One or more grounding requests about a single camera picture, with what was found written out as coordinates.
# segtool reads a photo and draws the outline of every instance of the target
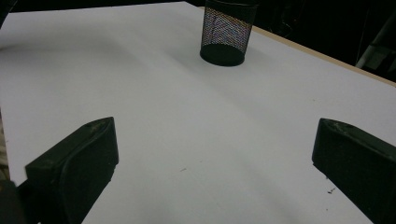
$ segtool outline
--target black object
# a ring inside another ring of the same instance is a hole
[[[201,57],[221,66],[241,64],[257,6],[253,0],[206,0]]]
[[[396,82],[396,8],[356,64],[368,72]]]
[[[298,27],[307,0],[263,0],[255,25],[287,38]]]
[[[118,163],[114,119],[99,119],[83,125],[26,165],[28,179],[18,186],[26,223],[82,223]],[[9,182],[0,183],[0,188],[10,192],[0,194],[0,207],[7,204],[18,207],[18,202],[9,196],[12,195]],[[18,213],[10,208],[0,210],[2,223]]]
[[[396,147],[321,119],[312,161],[374,224],[396,223]]]
[[[17,2],[18,0],[0,0],[0,29],[6,20],[6,16]]]
[[[0,222],[4,224],[26,223],[17,188],[8,180],[0,180]]]

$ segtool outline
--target white table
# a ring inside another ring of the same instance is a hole
[[[82,124],[116,121],[120,164],[84,223],[371,223],[311,161],[320,118],[396,145],[396,89],[253,33],[199,56],[187,3],[10,14],[0,105],[11,178]]]

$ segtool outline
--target black mesh pencil cup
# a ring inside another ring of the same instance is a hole
[[[206,0],[201,57],[221,66],[241,64],[257,6],[249,0]]]

